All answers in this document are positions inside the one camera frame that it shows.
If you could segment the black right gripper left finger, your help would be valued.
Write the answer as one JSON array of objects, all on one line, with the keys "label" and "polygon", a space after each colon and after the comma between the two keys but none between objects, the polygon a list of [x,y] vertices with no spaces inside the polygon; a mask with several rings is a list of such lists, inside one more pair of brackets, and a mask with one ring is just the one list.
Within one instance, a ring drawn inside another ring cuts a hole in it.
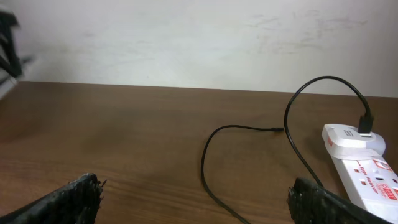
[{"label": "black right gripper left finger", "polygon": [[1,217],[11,224],[94,224],[105,183],[87,173]]}]

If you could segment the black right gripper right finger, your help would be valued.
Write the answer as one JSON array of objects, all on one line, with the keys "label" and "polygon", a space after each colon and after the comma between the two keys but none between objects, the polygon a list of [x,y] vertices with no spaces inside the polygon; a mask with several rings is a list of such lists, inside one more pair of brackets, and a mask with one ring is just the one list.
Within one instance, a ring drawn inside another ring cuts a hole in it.
[{"label": "black right gripper right finger", "polygon": [[288,190],[287,203],[295,224],[388,224],[305,178]]}]

